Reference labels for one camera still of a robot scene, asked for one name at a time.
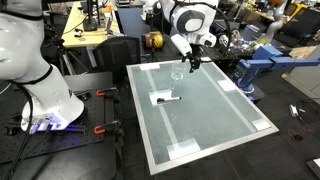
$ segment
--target dark floor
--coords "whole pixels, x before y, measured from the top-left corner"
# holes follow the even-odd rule
[[[65,19],[56,21],[56,30],[61,33]],[[81,59],[88,63],[84,54]],[[280,132],[250,143],[203,158],[155,177],[149,175],[143,142],[137,119],[127,120],[123,126],[125,146],[123,147],[122,176],[124,179],[214,179],[214,180],[258,180],[258,179],[317,179],[305,164],[320,157],[320,116],[317,109],[304,118],[312,132],[306,131],[301,141],[293,141],[287,134],[289,129],[302,130],[306,124],[293,118],[289,104],[307,97],[281,78],[281,73],[266,72],[256,80],[264,91],[265,98],[258,108],[279,128]],[[135,115],[134,103],[126,89],[121,89],[122,106],[126,117]]]

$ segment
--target glass tabletop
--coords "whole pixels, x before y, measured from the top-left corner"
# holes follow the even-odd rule
[[[127,66],[151,174],[277,132],[214,64]]]

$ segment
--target black marker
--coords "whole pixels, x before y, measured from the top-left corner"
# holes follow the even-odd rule
[[[172,98],[158,98],[157,103],[165,103],[165,102],[171,102],[171,101],[180,101],[181,97],[172,97]]]

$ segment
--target metal frame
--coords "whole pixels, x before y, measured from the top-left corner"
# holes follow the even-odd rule
[[[168,64],[168,63],[172,63],[175,61],[157,62],[157,64],[159,64],[159,65]],[[215,65],[213,62],[210,64],[212,64],[227,80],[231,81],[229,79],[229,77],[227,75],[225,75],[223,73],[223,71],[221,71],[217,65]],[[139,124],[140,124],[140,130],[141,130],[141,134],[142,134],[143,144],[144,144],[144,147],[146,150],[147,161],[149,164],[149,170],[150,170],[151,175],[163,172],[165,170],[172,169],[174,167],[189,163],[191,161],[194,161],[194,160],[221,152],[223,150],[244,144],[246,142],[249,142],[249,141],[252,141],[252,140],[255,140],[255,139],[258,139],[258,138],[261,138],[266,135],[269,135],[269,134],[272,134],[272,133],[279,131],[279,129],[260,111],[260,109],[258,109],[249,100],[249,98],[246,97],[246,95],[239,88],[237,88],[236,91],[238,91],[243,96],[244,100],[246,100],[258,112],[259,115],[261,115],[263,120],[265,120],[266,122],[268,122],[270,124],[270,126],[271,126],[270,128],[262,130],[262,131],[258,131],[254,134],[250,134],[248,136],[244,136],[242,138],[239,138],[239,139],[236,139],[233,141],[229,141],[229,142],[226,142],[226,143],[223,143],[223,144],[220,144],[220,145],[208,148],[208,149],[201,150],[199,152],[195,152],[195,153],[183,156],[181,158],[177,158],[177,159],[156,165],[155,160],[153,158],[153,153],[152,153],[152,149],[151,149],[151,145],[150,145],[150,141],[149,141],[149,136],[148,136],[148,132],[147,132],[146,125],[145,125],[145,120],[144,120],[142,109],[141,109],[141,104],[139,101],[139,97],[137,96],[137,89],[136,89],[135,82],[133,79],[133,74],[131,71],[131,68],[139,67],[141,65],[143,65],[143,64],[129,65],[129,66],[127,66],[127,71],[128,71],[128,76],[129,76],[129,80],[130,80],[130,84],[131,84],[134,103],[136,106],[137,116],[138,116],[138,120],[139,120]]]

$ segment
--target black chair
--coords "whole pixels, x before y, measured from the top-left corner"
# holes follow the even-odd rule
[[[139,39],[134,37],[113,37],[99,44],[93,55],[100,72],[110,71],[113,83],[122,82],[127,77],[126,65],[140,64]]]
[[[320,29],[320,12],[301,9],[274,39],[289,47],[305,45]]]

